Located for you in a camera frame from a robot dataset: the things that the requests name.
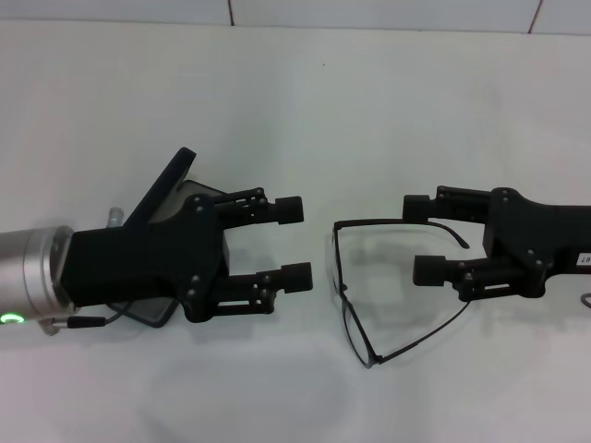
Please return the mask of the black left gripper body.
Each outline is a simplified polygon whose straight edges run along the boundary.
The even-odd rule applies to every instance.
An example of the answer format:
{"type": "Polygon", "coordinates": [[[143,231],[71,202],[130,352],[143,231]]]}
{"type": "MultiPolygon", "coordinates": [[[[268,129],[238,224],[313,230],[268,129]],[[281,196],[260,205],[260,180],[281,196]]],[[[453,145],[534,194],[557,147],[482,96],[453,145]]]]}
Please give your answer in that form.
{"type": "Polygon", "coordinates": [[[163,221],[74,233],[66,294],[77,307],[169,297],[188,321],[210,319],[210,292],[227,255],[216,204],[197,194],[163,221]]]}

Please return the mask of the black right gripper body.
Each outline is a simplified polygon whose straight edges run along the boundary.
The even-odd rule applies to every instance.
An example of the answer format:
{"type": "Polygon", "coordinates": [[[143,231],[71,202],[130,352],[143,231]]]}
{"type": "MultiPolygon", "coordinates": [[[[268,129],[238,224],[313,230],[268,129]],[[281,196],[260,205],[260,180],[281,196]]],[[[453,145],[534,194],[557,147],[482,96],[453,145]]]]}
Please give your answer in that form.
{"type": "Polygon", "coordinates": [[[539,298],[551,277],[590,273],[590,208],[540,204],[495,188],[483,246],[493,264],[517,272],[506,282],[513,294],[539,298]]]}

